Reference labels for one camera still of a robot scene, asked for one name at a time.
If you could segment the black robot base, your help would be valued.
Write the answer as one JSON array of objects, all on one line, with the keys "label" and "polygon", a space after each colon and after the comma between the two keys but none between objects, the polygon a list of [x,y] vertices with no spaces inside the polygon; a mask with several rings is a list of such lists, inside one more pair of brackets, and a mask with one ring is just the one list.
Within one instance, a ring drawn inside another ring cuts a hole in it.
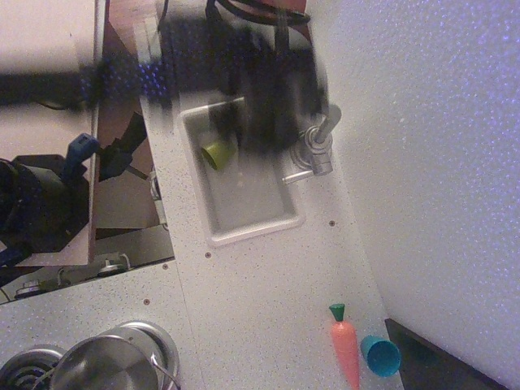
[{"label": "black robot base", "polygon": [[89,223],[89,182],[81,162],[64,177],[59,154],[1,160],[1,266],[57,253]]}]

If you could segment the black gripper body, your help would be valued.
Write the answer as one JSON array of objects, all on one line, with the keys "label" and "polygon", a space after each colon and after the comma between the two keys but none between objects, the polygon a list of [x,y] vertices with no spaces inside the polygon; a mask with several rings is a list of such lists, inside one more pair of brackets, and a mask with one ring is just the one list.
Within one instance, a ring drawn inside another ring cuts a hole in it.
[{"label": "black gripper body", "polygon": [[241,153],[279,154],[324,112],[324,74],[310,39],[283,20],[274,28],[214,24],[211,49],[220,91],[231,103],[211,117],[219,136]]}]

